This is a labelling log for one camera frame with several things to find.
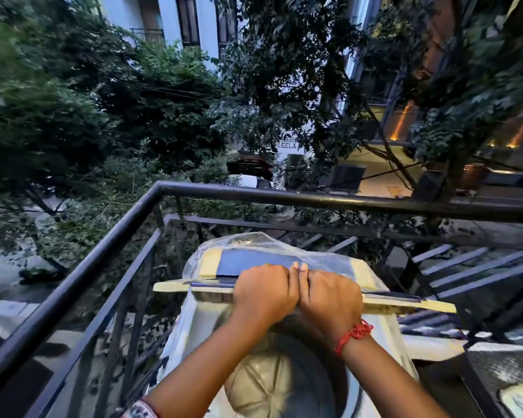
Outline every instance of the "bracelet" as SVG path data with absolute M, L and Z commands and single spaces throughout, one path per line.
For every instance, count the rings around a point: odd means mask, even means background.
M 347 333 L 345 333 L 343 337 L 341 337 L 341 340 L 339 340 L 339 343 L 335 348 L 335 353 L 340 355 L 343 351 L 343 347 L 349 342 L 351 338 L 362 339 L 363 337 L 368 336 L 373 328 L 374 326 L 368 324 L 365 320 L 363 320 L 362 324 L 353 325 L 352 328 L 349 331 L 347 331 Z

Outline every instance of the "balcony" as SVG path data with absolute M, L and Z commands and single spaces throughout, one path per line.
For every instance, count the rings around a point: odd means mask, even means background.
M 372 225 L 333 227 L 185 216 L 182 204 L 187 197 L 353 210 L 380 215 L 381 220 Z M 484 234 L 402 233 L 390 228 L 397 216 L 523 224 L 523 206 L 345 198 L 157 182 L 0 345 L 0 401 L 11 399 L 22 366 L 42 361 L 39 351 L 49 342 L 49 335 L 85 323 L 84 331 L 43 381 L 25 417 L 120 416 L 163 366 L 158 350 L 170 335 L 182 298 L 174 296 L 155 309 L 159 304 L 152 305 L 152 287 L 156 281 L 179 278 L 186 255 L 197 248 L 189 243 L 188 236 L 194 233 L 202 243 L 222 234 L 260 230 L 304 250 L 314 249 L 332 236 L 331 245 L 318 249 L 353 256 L 356 251 L 352 248 L 362 238 L 383 242 L 385 253 L 374 271 L 391 290 L 447 300 L 460 312 L 459 318 L 427 311 L 404 316 L 399 318 L 404 334 L 462 340 L 467 348 L 485 340 L 523 344 L 523 238 L 491 237 L 488 229 Z M 174 259 L 168 260 L 168 251 L 174 252 Z M 393 258 L 399 255 L 404 255 L 402 266 Z M 115 263 L 124 264 L 123 275 L 112 268 Z M 105 291 L 106 278 L 114 279 L 115 286 Z M 93 316 L 81 312 L 89 304 L 97 305 Z M 152 321 L 155 316 L 166 320 L 162 324 Z M 143 344 L 146 332 L 151 337 Z
M 137 39 L 147 41 L 150 44 L 164 46 L 164 32 L 162 29 L 131 28 Z

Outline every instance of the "balcony railing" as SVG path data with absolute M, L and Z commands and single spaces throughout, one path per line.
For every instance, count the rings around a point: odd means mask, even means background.
M 177 213 L 162 216 L 160 203 L 163 197 L 174 197 Z M 353 210 L 368 213 L 383 213 L 385 219 L 379 228 L 349 226 L 344 228 L 322 226 L 298 226 L 287 222 L 258 223 L 250 221 L 187 217 L 183 215 L 180 197 L 222 199 L 226 201 L 257 202 L 283 206 Z M 277 231 L 277 238 L 302 249 L 309 249 L 326 235 L 336 235 L 338 243 L 327 248 L 330 253 L 341 252 L 356 244 L 359 238 L 387 240 L 387 253 L 394 246 L 406 249 L 411 243 L 428 243 L 430 249 L 424 253 L 409 255 L 407 268 L 417 266 L 417 279 L 425 295 L 437 299 L 468 294 L 495 282 L 523 275 L 523 244 L 509 244 L 472 235 L 419 236 L 400 233 L 389 229 L 393 215 L 412 217 L 441 217 L 490 222 L 512 222 L 523 224 L 523 207 L 492 206 L 484 204 L 445 204 L 417 202 L 410 199 L 383 199 L 370 197 L 335 197 L 320 193 L 307 194 L 281 190 L 251 189 L 214 184 L 184 182 L 157 182 L 112 228 L 99 244 L 77 265 L 72 273 L 49 295 L 49 297 L 8 337 L 0 347 L 0 393 L 6 384 L 15 378 L 20 367 L 35 357 L 35 352 L 49 335 L 70 321 L 84 320 L 74 314 L 79 302 L 94 302 L 92 292 L 97 285 L 104 284 L 103 276 L 116 258 L 127 260 L 126 272 L 119 277 L 116 286 L 108 294 L 98 312 L 90 319 L 85 331 L 28 410 L 26 417 L 36 418 L 60 416 L 55 408 L 63 404 L 67 410 L 62 416 L 79 417 L 83 408 L 89 407 L 88 388 L 94 358 L 98 351 L 106 352 L 101 369 L 101 378 L 96 381 L 96 395 L 91 412 L 94 418 L 119 416 L 121 411 L 143 394 L 161 361 L 155 361 L 156 352 L 170 333 L 170 323 L 160 330 L 157 340 L 147 348 L 140 347 L 141 337 L 149 326 L 146 317 L 152 286 L 156 280 L 178 278 L 185 258 L 177 251 L 175 264 L 167 264 L 162 255 L 164 244 L 173 243 L 181 247 L 183 227 L 197 232 L 202 243 L 207 237 L 216 237 L 217 229 L 230 227 L 231 232 L 240 233 L 252 229 Z M 139 241 L 146 239 L 141 246 Z M 385 255 L 383 265 L 389 254 Z M 465 270 L 458 267 L 470 264 Z M 396 289 L 408 290 L 396 277 L 380 275 Z M 471 328 L 471 333 L 457 333 L 457 337 L 476 340 L 479 331 L 488 331 L 492 340 L 508 343 L 507 331 L 523 322 L 523 288 L 514 290 L 507 299 L 489 310 L 483 324 Z M 156 311 L 160 316 L 176 315 L 180 304 L 177 300 Z M 124 333 L 128 327 L 126 317 L 133 314 L 131 334 Z M 422 320 L 437 322 L 442 329 L 437 336 L 452 336 L 446 330 L 449 319 L 436 313 L 416 313 L 404 318 L 403 328 L 418 333 L 417 324 Z
M 164 46 L 164 32 L 162 29 L 131 28 L 132 33 L 142 41 Z

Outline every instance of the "clear plastic wrap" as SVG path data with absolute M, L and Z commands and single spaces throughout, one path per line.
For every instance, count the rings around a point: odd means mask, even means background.
M 184 279 L 198 279 L 203 255 L 212 249 L 221 251 L 216 267 L 218 275 L 237 275 L 242 269 L 261 264 L 281 264 L 289 267 L 294 261 L 307 263 L 311 270 L 331 271 L 345 275 L 361 284 L 359 272 L 365 274 L 364 286 L 387 290 L 370 268 L 359 260 L 336 253 L 304 251 L 276 240 L 263 232 L 241 233 L 204 242 L 188 259 L 182 272 Z

